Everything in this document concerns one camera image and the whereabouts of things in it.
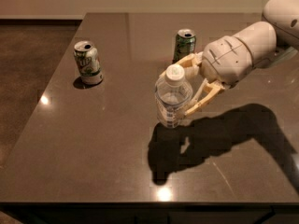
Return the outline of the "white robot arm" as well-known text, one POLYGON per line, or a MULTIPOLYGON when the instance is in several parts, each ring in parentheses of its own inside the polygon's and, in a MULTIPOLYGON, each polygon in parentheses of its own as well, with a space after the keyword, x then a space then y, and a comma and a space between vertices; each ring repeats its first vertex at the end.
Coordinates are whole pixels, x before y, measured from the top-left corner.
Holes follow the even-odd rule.
POLYGON ((174 60, 155 85, 158 114, 177 122, 234 87, 256 68, 291 58, 299 48, 299 0, 269 0, 262 19, 194 51, 194 32, 178 31, 174 60))

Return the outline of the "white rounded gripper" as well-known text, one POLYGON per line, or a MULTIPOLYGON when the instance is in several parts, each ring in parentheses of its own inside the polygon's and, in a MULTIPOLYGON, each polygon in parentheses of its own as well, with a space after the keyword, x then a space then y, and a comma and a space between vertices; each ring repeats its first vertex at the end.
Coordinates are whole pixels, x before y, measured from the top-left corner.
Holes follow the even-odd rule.
POLYGON ((224 36, 209 43, 203 53, 191 53, 177 61, 177 64, 184 69, 188 80, 196 77, 203 79, 198 91, 186 105, 185 117, 202 110, 218 94, 227 90, 225 85, 236 85, 252 70, 249 50, 233 36, 224 36))

